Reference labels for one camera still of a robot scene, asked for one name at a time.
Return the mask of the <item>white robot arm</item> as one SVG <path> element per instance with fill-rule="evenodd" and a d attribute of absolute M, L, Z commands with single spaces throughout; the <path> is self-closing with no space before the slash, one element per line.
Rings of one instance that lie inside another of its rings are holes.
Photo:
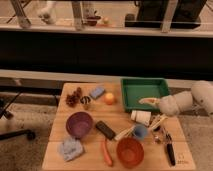
<path fill-rule="evenodd" d="M 189 91 L 161 98 L 141 98 L 139 103 L 158 108 L 167 116 L 175 116 L 197 106 L 203 108 L 208 115 L 213 115 L 213 84 L 204 80 L 196 81 Z"/>

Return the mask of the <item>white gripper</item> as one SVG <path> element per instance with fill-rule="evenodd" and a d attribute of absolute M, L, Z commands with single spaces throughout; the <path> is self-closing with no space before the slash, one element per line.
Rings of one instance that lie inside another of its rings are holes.
<path fill-rule="evenodd" d="M 153 107 L 156 107 L 158 104 L 160 111 L 163 114 L 166 114 L 167 116 L 175 116 L 180 113 L 176 100 L 171 95 L 162 97 L 160 101 L 158 98 L 154 98 L 154 97 L 141 98 L 139 100 L 139 103 L 148 104 Z"/>

